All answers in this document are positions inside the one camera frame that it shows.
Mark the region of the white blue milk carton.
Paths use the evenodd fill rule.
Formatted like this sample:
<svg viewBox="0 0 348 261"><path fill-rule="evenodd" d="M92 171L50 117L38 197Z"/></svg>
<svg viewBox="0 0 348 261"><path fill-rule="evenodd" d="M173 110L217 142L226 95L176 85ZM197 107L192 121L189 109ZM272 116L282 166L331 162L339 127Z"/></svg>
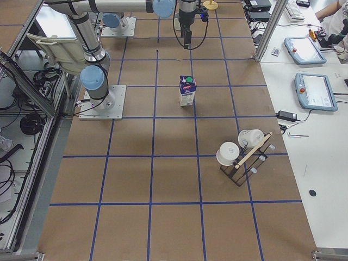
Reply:
<svg viewBox="0 0 348 261"><path fill-rule="evenodd" d="M179 103L180 106L189 106L193 104L195 92L196 92L196 81L192 76L180 76L179 82Z"/></svg>

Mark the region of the white cup on rack right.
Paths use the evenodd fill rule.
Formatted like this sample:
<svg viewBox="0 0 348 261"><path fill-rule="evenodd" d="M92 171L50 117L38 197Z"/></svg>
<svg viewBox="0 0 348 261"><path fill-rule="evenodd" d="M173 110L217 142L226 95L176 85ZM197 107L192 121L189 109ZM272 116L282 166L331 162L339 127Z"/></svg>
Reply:
<svg viewBox="0 0 348 261"><path fill-rule="evenodd" d="M238 135L240 147L254 148L264 138L264 134L259 129L242 130Z"/></svg>

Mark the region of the white cup on rack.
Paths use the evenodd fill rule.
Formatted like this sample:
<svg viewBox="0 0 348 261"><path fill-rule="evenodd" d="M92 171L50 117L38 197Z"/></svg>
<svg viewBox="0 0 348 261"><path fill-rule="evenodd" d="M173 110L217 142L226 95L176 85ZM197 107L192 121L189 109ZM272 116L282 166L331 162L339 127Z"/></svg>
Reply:
<svg viewBox="0 0 348 261"><path fill-rule="evenodd" d="M264 134L259 129L242 130L238 135L240 147L254 148L264 138Z"/></svg>
<svg viewBox="0 0 348 261"><path fill-rule="evenodd" d="M224 142L216 153L217 161L223 166L231 166L240 154L239 147L233 142Z"/></svg>

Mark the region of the white cup on rack left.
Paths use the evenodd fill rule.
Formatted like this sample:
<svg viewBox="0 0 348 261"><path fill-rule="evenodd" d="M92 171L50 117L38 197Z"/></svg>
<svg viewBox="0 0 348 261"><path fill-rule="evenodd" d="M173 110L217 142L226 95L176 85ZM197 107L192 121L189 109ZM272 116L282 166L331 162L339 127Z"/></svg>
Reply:
<svg viewBox="0 0 348 261"><path fill-rule="evenodd" d="M224 142L216 153L217 161L223 166L231 166L240 154L239 147L233 142Z"/></svg>

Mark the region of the wooden stand base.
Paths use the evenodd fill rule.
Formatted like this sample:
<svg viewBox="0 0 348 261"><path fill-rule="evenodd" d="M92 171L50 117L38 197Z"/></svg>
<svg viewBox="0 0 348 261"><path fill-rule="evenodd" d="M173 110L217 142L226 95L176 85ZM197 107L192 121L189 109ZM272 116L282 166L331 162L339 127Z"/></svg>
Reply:
<svg viewBox="0 0 348 261"><path fill-rule="evenodd" d="M214 0L207 0L203 2L203 6L208 10L216 10L218 8L218 3Z"/></svg>

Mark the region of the black box on desk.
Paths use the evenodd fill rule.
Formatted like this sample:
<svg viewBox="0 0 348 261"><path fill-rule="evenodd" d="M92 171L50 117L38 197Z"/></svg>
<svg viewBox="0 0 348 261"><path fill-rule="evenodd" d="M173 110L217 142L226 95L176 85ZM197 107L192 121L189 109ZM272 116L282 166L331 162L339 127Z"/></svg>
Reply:
<svg viewBox="0 0 348 261"><path fill-rule="evenodd" d="M244 10L250 21L267 22L270 19L271 3L268 0L245 1Z"/></svg>

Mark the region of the white keyboard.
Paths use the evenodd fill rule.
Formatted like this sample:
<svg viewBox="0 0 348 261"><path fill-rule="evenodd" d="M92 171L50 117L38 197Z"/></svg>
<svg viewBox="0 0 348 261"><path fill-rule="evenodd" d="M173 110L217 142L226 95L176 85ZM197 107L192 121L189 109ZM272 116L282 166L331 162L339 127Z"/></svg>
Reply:
<svg viewBox="0 0 348 261"><path fill-rule="evenodd" d="M288 0L283 12L290 22L303 22L305 20L305 17L299 10L296 1Z"/></svg>

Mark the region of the upper teach pendant tablet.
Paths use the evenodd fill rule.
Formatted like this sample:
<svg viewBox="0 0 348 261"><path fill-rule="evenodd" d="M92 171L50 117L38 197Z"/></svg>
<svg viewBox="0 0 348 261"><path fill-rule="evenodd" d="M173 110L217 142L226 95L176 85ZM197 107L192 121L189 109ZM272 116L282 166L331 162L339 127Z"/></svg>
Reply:
<svg viewBox="0 0 348 261"><path fill-rule="evenodd" d="M285 38L284 45L299 65L324 64L327 61L310 37Z"/></svg>

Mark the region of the teach pendant tablet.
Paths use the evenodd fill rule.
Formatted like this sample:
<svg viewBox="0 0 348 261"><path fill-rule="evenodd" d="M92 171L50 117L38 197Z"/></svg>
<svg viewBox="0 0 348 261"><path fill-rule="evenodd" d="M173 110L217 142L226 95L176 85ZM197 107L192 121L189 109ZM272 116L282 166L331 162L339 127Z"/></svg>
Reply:
<svg viewBox="0 0 348 261"><path fill-rule="evenodd" d="M300 106L305 109L337 111L337 103L327 75L297 73L294 79Z"/></svg>
<svg viewBox="0 0 348 261"><path fill-rule="evenodd" d="M327 61L310 37L285 38L284 45L299 65L324 64Z"/></svg>

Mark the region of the black power adapter brick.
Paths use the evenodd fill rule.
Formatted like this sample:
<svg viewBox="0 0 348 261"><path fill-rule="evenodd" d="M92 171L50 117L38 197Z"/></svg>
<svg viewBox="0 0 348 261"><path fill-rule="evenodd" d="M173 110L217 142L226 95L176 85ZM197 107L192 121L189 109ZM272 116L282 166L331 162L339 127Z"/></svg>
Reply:
<svg viewBox="0 0 348 261"><path fill-rule="evenodd" d="M280 120L290 121L290 122L296 122L297 121L297 114L290 113L288 111L282 111L279 110L276 113L276 117Z"/></svg>

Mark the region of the black scissors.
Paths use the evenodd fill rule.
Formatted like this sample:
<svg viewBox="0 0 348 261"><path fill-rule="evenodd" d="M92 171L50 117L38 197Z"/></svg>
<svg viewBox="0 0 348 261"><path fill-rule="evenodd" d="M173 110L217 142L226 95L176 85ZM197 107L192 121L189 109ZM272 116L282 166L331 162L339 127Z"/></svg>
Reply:
<svg viewBox="0 0 348 261"><path fill-rule="evenodd" d="M298 125L298 123L295 122L295 123L291 123L291 124L288 124L288 125L279 124L279 128L280 128L281 134L284 135L285 132L287 131L287 129L289 129L289 128L295 126L295 125Z"/></svg>

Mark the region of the lower teach pendant tablet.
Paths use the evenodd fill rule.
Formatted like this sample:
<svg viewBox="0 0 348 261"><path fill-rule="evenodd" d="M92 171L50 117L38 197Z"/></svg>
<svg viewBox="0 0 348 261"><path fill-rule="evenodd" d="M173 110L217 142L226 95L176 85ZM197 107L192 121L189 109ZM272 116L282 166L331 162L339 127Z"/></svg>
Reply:
<svg viewBox="0 0 348 261"><path fill-rule="evenodd" d="M297 73L294 79L300 106L305 109L337 111L337 103L327 75Z"/></svg>

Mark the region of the metal hex key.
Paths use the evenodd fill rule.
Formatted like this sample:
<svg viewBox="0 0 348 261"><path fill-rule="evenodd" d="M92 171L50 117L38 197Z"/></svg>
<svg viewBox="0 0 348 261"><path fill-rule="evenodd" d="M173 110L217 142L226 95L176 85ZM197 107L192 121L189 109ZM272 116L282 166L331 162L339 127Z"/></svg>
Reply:
<svg viewBox="0 0 348 261"><path fill-rule="evenodd" d="M307 138L309 135L304 134L291 134L290 132L287 134L290 138Z"/></svg>

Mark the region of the aluminium frame post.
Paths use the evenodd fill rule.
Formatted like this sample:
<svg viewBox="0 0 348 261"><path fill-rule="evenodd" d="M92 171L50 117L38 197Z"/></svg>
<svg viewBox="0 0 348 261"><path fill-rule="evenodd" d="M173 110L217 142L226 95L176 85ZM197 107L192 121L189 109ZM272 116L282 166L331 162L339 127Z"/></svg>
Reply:
<svg viewBox="0 0 348 261"><path fill-rule="evenodd" d="M272 37L272 34L277 27L278 21L280 20L282 13L285 9L285 6L287 4L287 0L278 0L275 3L274 9L272 11L271 17L268 21L268 24L265 28L265 32L262 36L262 39L258 45L258 48L256 50L255 54L255 61L260 62L267 47L270 42L270 39Z"/></svg>

